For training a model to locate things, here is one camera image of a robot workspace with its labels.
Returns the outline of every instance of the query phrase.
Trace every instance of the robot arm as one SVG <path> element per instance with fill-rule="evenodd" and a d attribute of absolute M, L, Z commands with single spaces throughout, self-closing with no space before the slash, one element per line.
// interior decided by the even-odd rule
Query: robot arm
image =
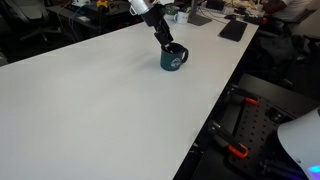
<path fill-rule="evenodd" d="M 129 0 L 131 3 L 130 13 L 132 15 L 141 15 L 142 19 L 150 27 L 153 26 L 156 30 L 154 33 L 162 46 L 168 46 L 173 38 L 170 34 L 170 28 L 163 19 L 164 12 L 162 7 L 165 4 L 172 3 L 173 0 L 153 1 L 153 0 Z"/>

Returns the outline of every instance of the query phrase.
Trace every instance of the keyboard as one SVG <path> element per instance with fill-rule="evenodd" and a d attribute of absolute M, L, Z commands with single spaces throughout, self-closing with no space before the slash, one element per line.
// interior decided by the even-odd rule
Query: keyboard
<path fill-rule="evenodd" d="M 234 41 L 240 41 L 244 31 L 246 30 L 247 23 L 231 20 L 220 32 L 220 36 L 231 39 Z"/>

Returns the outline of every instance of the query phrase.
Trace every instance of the mug logo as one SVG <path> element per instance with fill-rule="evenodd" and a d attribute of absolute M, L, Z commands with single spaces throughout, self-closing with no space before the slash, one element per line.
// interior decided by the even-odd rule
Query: mug logo
<path fill-rule="evenodd" d="M 171 62 L 171 67 L 174 67 L 174 68 L 179 67 L 180 62 L 181 62 L 181 61 L 180 61 L 179 58 L 175 58 L 175 59 Z"/>

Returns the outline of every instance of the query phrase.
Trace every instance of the white table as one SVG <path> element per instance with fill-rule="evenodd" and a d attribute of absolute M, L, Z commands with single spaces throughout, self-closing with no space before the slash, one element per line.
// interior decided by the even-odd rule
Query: white table
<path fill-rule="evenodd" d="M 176 72 L 144 23 L 1 67 L 0 179 L 172 179 L 257 30 L 224 26 L 170 23 Z"/>

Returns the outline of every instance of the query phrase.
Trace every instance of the dark teal mug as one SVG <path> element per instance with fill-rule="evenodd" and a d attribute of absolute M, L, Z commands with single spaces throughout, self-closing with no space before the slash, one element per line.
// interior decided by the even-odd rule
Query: dark teal mug
<path fill-rule="evenodd" d="M 164 70 L 176 71 L 187 62 L 189 51 L 187 48 L 177 43 L 170 43 L 168 47 L 161 47 L 160 65 Z"/>

